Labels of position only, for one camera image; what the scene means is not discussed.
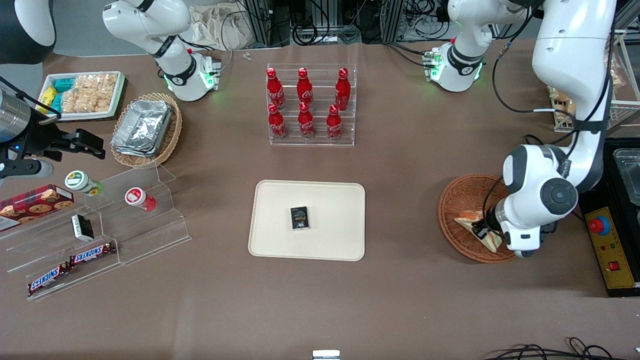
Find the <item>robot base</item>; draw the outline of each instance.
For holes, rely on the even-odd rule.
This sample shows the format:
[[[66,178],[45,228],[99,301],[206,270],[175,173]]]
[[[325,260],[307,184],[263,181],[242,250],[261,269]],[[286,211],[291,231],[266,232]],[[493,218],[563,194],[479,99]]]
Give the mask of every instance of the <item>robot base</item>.
[[[444,90],[451,92],[463,92],[471,87],[480,77],[480,69],[482,63],[468,75],[460,75],[458,70],[449,63],[447,52],[452,46],[450,42],[441,47],[434,47],[431,51],[422,55],[422,63],[429,66],[424,69],[427,81],[433,81],[440,85]]]
[[[220,83],[220,61],[213,62],[210,57],[198,53],[191,54],[196,60],[196,71],[184,85],[178,86],[164,77],[169,90],[182,101],[196,101],[211,90],[217,90]]]

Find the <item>red emergency stop button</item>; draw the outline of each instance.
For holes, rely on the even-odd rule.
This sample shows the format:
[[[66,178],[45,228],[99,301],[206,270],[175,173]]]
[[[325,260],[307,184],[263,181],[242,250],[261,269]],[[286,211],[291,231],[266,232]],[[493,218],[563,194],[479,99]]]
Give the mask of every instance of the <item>red emergency stop button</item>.
[[[606,235],[611,230],[611,224],[605,217],[596,217],[589,221],[589,230],[598,235]]]

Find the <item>red switch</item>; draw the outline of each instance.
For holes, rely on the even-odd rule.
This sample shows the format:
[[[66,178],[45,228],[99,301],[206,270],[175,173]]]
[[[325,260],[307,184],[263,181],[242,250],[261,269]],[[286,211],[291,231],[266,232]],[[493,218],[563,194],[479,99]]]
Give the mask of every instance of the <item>red switch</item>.
[[[618,271],[620,270],[620,264],[617,261],[609,262],[609,271]]]
[[[592,233],[598,235],[606,235],[609,234],[611,225],[609,224],[607,218],[596,217],[595,219],[589,221],[589,230],[591,230]]]

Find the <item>beige tray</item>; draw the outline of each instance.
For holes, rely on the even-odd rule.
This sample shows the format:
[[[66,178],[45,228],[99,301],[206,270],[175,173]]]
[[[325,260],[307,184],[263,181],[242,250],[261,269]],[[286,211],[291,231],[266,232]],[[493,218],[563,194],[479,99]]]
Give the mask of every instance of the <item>beige tray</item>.
[[[292,230],[306,206],[309,229]],[[364,256],[365,191],[354,183],[263,180],[255,187],[249,252],[272,258],[358,261]]]

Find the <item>coca-cola bottle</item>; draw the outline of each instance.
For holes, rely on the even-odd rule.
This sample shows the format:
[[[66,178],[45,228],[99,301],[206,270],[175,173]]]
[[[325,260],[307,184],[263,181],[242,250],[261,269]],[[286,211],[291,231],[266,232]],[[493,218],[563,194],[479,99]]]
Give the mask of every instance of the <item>coca-cola bottle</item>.
[[[278,106],[274,103],[269,104],[269,126],[274,139],[283,140],[287,137],[287,128],[284,126],[284,119],[278,111]]]
[[[267,69],[267,91],[271,101],[278,106],[279,110],[282,110],[284,108],[284,90],[273,67]]]
[[[349,106],[351,84],[349,84],[349,71],[343,67],[338,71],[338,82],[335,84],[335,103],[338,110],[346,111]]]
[[[306,68],[298,69],[298,99],[300,102],[306,102],[309,108],[314,106],[314,87],[309,81]]]
[[[335,104],[329,106],[329,116],[326,117],[326,133],[332,142],[340,140],[342,132],[342,118],[338,114],[338,106]]]
[[[300,123],[300,132],[302,138],[311,140],[316,137],[316,129],[314,129],[314,117],[309,112],[309,105],[306,102],[300,103],[300,113],[298,114],[298,122]]]

